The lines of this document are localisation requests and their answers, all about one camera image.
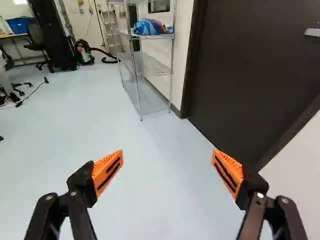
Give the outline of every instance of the door handle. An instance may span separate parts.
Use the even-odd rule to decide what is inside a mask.
[[[320,28],[307,28],[304,35],[320,38]]]

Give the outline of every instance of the shop vacuum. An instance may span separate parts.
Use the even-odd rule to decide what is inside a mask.
[[[74,47],[78,62],[82,66],[95,64],[95,57],[92,56],[92,51],[98,51],[107,55],[109,58],[114,59],[112,61],[108,61],[106,57],[103,57],[101,59],[101,62],[105,64],[116,64],[118,62],[117,58],[115,56],[112,56],[111,53],[105,52],[100,48],[90,47],[86,40],[79,39]]]

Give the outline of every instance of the black door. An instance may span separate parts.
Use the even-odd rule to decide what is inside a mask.
[[[320,37],[304,34],[320,28],[320,1],[208,0],[202,17],[189,120],[256,165],[320,91]]]

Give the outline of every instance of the blue cloth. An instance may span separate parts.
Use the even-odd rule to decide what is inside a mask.
[[[143,18],[134,24],[133,33],[138,35],[172,34],[173,28],[166,27],[159,20]]]

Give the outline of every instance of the chair wheel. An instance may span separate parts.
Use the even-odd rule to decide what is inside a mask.
[[[51,67],[51,66],[49,66],[48,69],[49,69],[50,73],[52,73],[52,74],[54,74],[54,73],[56,72],[56,71],[54,70],[54,68]]]

